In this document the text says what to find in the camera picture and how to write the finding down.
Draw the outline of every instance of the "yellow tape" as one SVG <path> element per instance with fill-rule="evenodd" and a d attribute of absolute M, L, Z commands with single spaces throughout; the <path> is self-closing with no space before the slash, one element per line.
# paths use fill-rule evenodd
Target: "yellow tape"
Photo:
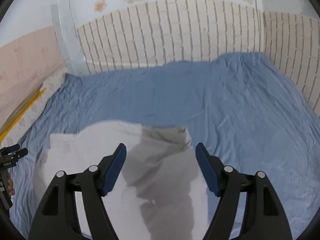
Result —
<path fill-rule="evenodd" d="M 28 103 L 24 106 L 21 112 L 12 120 L 12 122 L 4 129 L 4 131 L 0 134 L 0 143 L 2 143 L 3 139 L 10 132 L 10 130 L 15 126 L 17 122 L 19 122 L 20 118 L 23 114 L 29 109 L 29 107 L 45 92 L 45 88 L 40 90 L 33 98 L 31 98 Z"/>

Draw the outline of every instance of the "wall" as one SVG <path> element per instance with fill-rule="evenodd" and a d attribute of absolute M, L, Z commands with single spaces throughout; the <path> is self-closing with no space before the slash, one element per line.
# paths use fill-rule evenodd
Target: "wall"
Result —
<path fill-rule="evenodd" d="M 162 0 L 103 15 L 78 35 L 90 73 L 210 61 L 264 45 L 260 10 L 220 0 Z"/>
<path fill-rule="evenodd" d="M 0 47 L 28 33 L 52 26 L 50 5 L 58 0 L 14 0 L 0 22 Z"/>
<path fill-rule="evenodd" d="M 19 104 L 65 63 L 53 26 L 22 36 L 0 48 L 0 127 Z"/>
<path fill-rule="evenodd" d="M 265 12 L 265 53 L 297 84 L 320 115 L 320 22 L 309 17 Z"/>

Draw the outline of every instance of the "white cloth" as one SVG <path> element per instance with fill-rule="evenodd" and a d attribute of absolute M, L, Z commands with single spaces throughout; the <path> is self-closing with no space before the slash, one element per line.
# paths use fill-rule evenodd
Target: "white cloth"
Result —
<path fill-rule="evenodd" d="M 52 134 L 50 149 L 35 167 L 37 199 L 57 171 L 82 172 L 113 154 L 119 143 L 126 145 L 127 159 L 113 191 L 103 198 L 119 239 L 202 239 L 208 228 L 207 186 L 182 128 L 108 121 L 76 135 Z M 91 235 L 81 193 L 76 204 L 81 231 Z"/>

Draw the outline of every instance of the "mattress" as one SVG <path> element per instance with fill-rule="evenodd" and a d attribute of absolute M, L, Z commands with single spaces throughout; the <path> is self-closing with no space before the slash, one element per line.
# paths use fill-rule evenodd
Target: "mattress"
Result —
<path fill-rule="evenodd" d="M 298 87 L 263 53 L 230 53 L 213 62 L 67 75 L 33 124 L 23 147 L 29 154 L 10 169 L 17 190 L 11 220 L 27 237 L 37 204 L 33 169 L 52 133 L 78 133 L 103 120 L 147 126 L 185 126 L 192 145 L 239 172 L 267 173 L 289 220 L 293 238 L 320 206 L 320 121 Z M 219 199 L 208 192 L 208 220 Z M 242 195 L 231 237 L 239 234 Z"/>

